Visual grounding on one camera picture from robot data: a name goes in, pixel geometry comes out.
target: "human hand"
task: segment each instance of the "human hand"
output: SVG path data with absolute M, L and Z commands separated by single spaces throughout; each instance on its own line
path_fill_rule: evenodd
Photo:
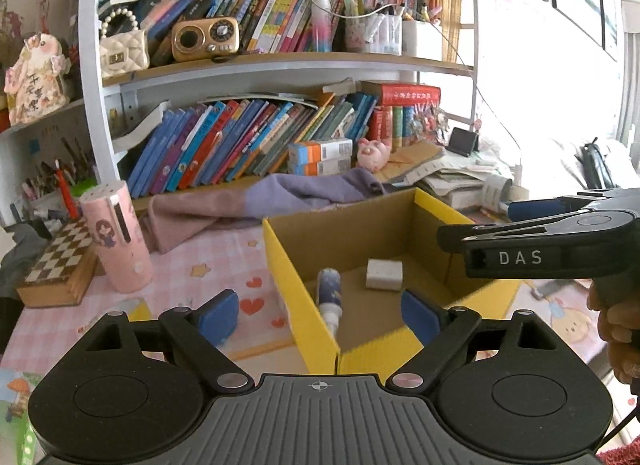
M 640 351 L 631 346 L 631 330 L 640 329 L 640 295 L 607 309 L 603 307 L 591 285 L 587 307 L 599 311 L 598 334 L 608 342 L 609 363 L 616 378 L 623 384 L 640 379 Z

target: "black bag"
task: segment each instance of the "black bag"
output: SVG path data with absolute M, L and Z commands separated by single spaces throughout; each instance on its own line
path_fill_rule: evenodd
M 614 184 L 613 178 L 604 156 L 596 145 L 596 138 L 593 142 L 583 145 L 582 151 L 582 167 L 584 171 L 584 179 L 589 189 L 615 189 L 619 186 Z

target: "white shelf frame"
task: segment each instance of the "white shelf frame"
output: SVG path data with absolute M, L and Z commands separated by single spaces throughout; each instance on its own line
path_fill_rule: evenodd
M 119 180 L 120 173 L 118 163 L 122 160 L 122 153 L 114 153 L 111 142 L 109 116 L 105 100 L 110 103 L 109 108 L 115 107 L 124 116 L 129 116 L 127 103 L 137 101 L 137 92 L 142 89 L 170 85 L 175 82 L 183 82 L 199 78 L 213 78 L 229 74 L 257 73 L 276 70 L 319 70 L 329 68 L 332 70 L 371 70 L 371 71 L 398 71 L 413 72 L 417 74 L 419 81 L 420 71 L 449 73 L 462 76 L 471 76 L 474 82 L 472 91 L 472 105 L 469 118 L 449 115 L 452 119 L 471 124 L 476 113 L 476 81 L 478 80 L 478 0 L 474 0 L 475 23 L 464 25 L 462 28 L 473 28 L 475 38 L 474 66 L 471 74 L 464 68 L 450 70 L 442 67 L 425 67 L 418 62 L 411 62 L 405 58 L 402 62 L 391 66 L 388 62 L 354 62 L 354 61 L 320 61 L 312 62 L 276 62 L 215 65 L 206 69 L 167 74 L 156 78 L 133 80 L 132 82 L 104 87 L 100 70 L 99 42 L 98 42 L 98 0 L 79 0 L 79 50 L 82 75 L 82 91 L 84 93 L 84 109 L 87 117 L 89 134 L 94 150 L 97 166 L 97 177 L 100 182 L 112 182 Z

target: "heart pattern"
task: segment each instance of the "heart pattern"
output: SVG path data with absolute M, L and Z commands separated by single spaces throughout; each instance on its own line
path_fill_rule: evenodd
M 258 313 L 264 306 L 264 299 L 242 299 L 240 301 L 240 309 L 247 315 L 254 315 Z
M 251 281 L 247 281 L 245 284 L 249 288 L 260 288 L 262 286 L 262 280 L 260 277 L 254 277 Z
M 274 328 L 284 328 L 287 324 L 287 319 L 284 317 L 280 317 L 279 319 L 274 319 L 271 321 L 271 325 Z

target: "pink cylindrical container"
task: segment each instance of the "pink cylindrical container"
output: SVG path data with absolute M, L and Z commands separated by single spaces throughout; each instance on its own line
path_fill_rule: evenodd
M 80 206 L 97 254 L 120 293 L 138 291 L 154 276 L 126 182 L 101 184 L 80 197 Z

